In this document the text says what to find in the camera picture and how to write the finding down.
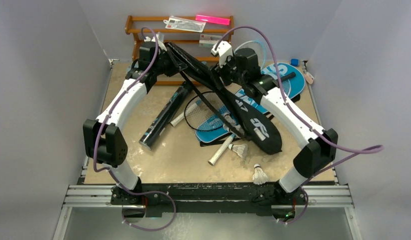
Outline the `black shuttlecock tube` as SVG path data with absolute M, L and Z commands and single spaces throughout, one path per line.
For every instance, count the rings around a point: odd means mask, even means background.
M 193 88 L 186 82 L 183 82 L 177 88 L 164 108 L 140 138 L 139 143 L 143 147 L 151 150 L 154 143 L 158 140 L 162 132 L 165 130 L 166 126 L 173 119 L 178 109 L 181 107 L 182 103 L 185 101 L 192 89 Z

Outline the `black Crossway racket bag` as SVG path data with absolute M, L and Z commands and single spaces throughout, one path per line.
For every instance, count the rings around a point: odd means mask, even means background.
M 216 114 L 217 118 L 222 120 L 230 131 L 241 139 L 253 141 L 266 154 L 273 155 L 282 151 L 281 134 L 271 120 L 244 102 L 240 97 L 235 96 L 224 87 L 223 83 L 219 82 L 220 77 L 218 74 L 223 73 L 224 76 L 227 76 L 225 70 L 208 69 L 199 60 L 173 42 L 167 42 L 165 46 L 168 47 L 175 59 L 187 65 L 185 70 L 179 72 L 185 82 L 193 88 L 197 96 L 205 103 L 206 109 Z M 229 114 L 234 117 L 235 122 L 240 124 L 239 130 L 228 120 L 224 120 L 224 115 L 218 112 L 218 108 L 209 99 L 206 99 L 205 94 L 201 93 L 190 79 L 194 79 L 207 87 L 217 96 L 217 99 L 223 103 Z

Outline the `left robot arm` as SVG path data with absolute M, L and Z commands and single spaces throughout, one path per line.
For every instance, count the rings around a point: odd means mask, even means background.
M 159 75 L 173 76 L 181 68 L 166 44 L 144 42 L 140 47 L 123 85 L 110 105 L 96 119 L 83 123 L 86 155 L 92 158 L 96 173 L 106 171 L 123 191 L 123 198 L 131 205 L 143 197 L 142 183 L 127 161 L 128 145 L 122 129 L 134 108 L 157 82 Z

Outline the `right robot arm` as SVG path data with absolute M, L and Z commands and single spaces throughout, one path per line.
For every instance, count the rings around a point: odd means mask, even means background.
M 325 130 L 298 108 L 286 95 L 282 79 L 294 70 L 296 76 L 302 73 L 294 66 L 285 63 L 266 67 L 265 77 L 270 79 L 270 87 L 256 103 L 264 107 L 290 131 L 301 151 L 293 160 L 293 167 L 280 178 L 274 190 L 275 199 L 282 204 L 294 197 L 294 191 L 322 172 L 332 168 L 330 164 L 335 156 L 335 147 L 329 144 L 336 141 L 338 134 Z

